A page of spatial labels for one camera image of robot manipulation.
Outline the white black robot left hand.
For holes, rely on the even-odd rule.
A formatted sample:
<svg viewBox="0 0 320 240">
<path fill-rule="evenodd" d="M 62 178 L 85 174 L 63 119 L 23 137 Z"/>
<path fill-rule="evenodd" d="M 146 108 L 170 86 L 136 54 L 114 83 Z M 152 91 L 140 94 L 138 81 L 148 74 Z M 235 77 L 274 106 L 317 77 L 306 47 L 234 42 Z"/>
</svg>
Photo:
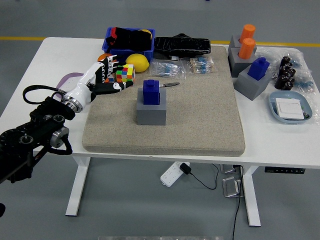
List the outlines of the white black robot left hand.
<svg viewBox="0 0 320 240">
<path fill-rule="evenodd" d="M 117 55 L 111 55 L 94 63 L 81 77 L 75 88 L 64 95 L 62 103 L 79 113 L 97 95 L 115 94 L 133 86 L 133 81 L 105 82 L 113 73 L 124 68 L 126 63 L 117 61 L 117 58 Z"/>
</svg>

